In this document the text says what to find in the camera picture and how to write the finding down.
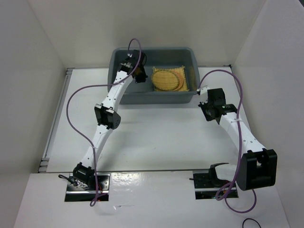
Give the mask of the round yellow bamboo plate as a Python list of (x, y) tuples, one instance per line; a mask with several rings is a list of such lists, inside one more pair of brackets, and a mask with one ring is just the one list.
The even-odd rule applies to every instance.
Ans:
[(163, 91), (173, 91), (179, 87), (181, 82), (176, 73), (167, 70), (159, 70), (154, 72), (151, 76), (151, 80), (157, 89)]

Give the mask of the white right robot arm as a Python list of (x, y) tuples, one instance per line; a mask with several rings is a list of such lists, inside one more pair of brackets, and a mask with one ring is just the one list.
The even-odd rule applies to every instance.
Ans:
[(241, 190), (270, 187), (276, 181), (277, 154), (267, 149), (252, 134), (237, 115), (237, 108), (227, 104), (223, 89), (203, 87), (197, 89), (203, 96), (199, 104), (208, 122), (215, 120), (229, 135), (236, 148), (241, 152), (237, 165), (229, 163), (213, 164), (209, 168), (208, 181), (214, 187), (224, 181), (236, 180)]

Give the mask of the square woven bamboo tray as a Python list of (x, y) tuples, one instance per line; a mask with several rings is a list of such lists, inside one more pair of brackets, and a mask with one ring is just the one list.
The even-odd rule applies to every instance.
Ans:
[(184, 66), (178, 68), (155, 68), (151, 75), (155, 91), (185, 92), (188, 91)]

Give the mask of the round orange woven plate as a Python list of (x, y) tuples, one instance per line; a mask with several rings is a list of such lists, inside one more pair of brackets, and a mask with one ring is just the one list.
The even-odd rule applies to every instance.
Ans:
[(183, 68), (181, 69), (175, 69), (174, 72), (178, 75), (179, 77), (179, 85), (174, 91), (186, 91), (187, 90), (187, 83), (184, 75)]

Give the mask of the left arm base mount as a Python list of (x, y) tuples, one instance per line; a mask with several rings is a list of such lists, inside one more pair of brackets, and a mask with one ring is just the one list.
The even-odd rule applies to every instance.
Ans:
[[(89, 202), (95, 198), (95, 179), (91, 186), (85, 186), (80, 182), (77, 182), (72, 174), (68, 176), (59, 174), (60, 179), (67, 181), (65, 202)], [(110, 174), (99, 173), (97, 175), (98, 180), (98, 198), (97, 202), (109, 200), (109, 188), (110, 188)]]

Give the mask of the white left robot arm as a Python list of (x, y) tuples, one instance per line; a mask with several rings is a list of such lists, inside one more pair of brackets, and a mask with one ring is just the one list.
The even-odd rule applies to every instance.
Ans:
[(73, 170), (75, 182), (84, 190), (98, 186), (95, 181), (97, 161), (110, 134), (118, 128), (121, 122), (117, 110), (127, 87), (132, 82), (143, 83), (146, 81), (147, 75), (143, 68), (145, 59), (145, 54), (140, 50), (129, 52), (127, 58), (118, 66), (115, 80), (111, 84), (108, 95), (101, 104), (96, 104), (94, 107), (97, 128), (93, 140), (90, 142), (91, 148), (87, 150), (84, 158)]

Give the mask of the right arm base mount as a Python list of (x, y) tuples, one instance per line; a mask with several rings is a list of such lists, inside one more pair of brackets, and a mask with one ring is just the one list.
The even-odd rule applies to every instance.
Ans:
[(229, 183), (228, 180), (213, 180), (208, 169), (193, 171), (192, 177), (196, 200), (215, 199), (220, 187)]

